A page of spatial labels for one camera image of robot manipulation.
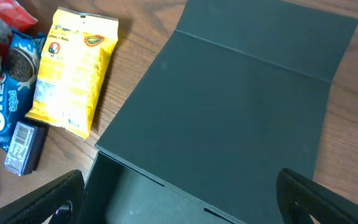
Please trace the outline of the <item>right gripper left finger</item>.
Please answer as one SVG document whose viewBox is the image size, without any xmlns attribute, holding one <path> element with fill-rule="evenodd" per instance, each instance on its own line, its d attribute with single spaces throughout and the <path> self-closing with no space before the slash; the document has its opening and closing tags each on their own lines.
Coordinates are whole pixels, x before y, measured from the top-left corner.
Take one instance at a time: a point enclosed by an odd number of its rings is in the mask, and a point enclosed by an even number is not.
<svg viewBox="0 0 358 224">
<path fill-rule="evenodd" d="M 0 208 L 0 223 L 76 223 L 84 189 L 82 173 L 71 170 Z"/>
</svg>

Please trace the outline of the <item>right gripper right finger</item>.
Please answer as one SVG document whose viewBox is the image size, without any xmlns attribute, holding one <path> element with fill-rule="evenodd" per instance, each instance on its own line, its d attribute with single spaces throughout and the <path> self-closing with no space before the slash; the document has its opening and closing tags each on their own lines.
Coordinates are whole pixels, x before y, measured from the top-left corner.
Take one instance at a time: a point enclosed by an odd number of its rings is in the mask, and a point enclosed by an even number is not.
<svg viewBox="0 0 358 224">
<path fill-rule="evenodd" d="M 276 180 L 277 203 L 285 224 L 357 223 L 358 204 L 299 173 L 284 168 Z"/>
</svg>

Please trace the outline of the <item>black box container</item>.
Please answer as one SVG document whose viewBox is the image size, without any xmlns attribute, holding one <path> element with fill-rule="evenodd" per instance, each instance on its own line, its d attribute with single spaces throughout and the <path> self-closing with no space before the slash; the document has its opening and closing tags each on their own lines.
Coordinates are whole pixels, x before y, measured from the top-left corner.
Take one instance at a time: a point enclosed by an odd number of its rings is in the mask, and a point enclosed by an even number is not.
<svg viewBox="0 0 358 224">
<path fill-rule="evenodd" d="M 313 176 L 357 25 L 285 1 L 188 1 L 96 147 L 234 222 L 281 223 L 277 175 Z"/>
</svg>

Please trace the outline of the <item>blue Oreo pack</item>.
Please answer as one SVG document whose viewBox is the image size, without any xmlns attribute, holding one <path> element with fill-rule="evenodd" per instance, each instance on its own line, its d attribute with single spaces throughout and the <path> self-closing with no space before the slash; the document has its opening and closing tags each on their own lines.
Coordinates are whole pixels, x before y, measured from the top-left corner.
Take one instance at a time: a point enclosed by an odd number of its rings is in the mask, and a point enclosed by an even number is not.
<svg viewBox="0 0 358 224">
<path fill-rule="evenodd" d="M 0 84 L 0 148 L 9 150 L 18 121 L 31 109 L 42 49 L 47 37 L 14 31 L 2 67 Z"/>
</svg>

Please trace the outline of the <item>red snack bag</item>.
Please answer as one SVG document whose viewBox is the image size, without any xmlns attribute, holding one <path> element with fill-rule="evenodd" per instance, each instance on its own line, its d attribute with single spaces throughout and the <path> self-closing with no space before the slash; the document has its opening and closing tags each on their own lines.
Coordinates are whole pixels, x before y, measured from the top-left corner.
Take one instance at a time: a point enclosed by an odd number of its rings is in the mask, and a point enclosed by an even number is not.
<svg viewBox="0 0 358 224">
<path fill-rule="evenodd" d="M 12 39 L 12 30 L 24 32 L 38 20 L 16 0 L 0 0 L 0 56 L 5 59 Z"/>
</svg>

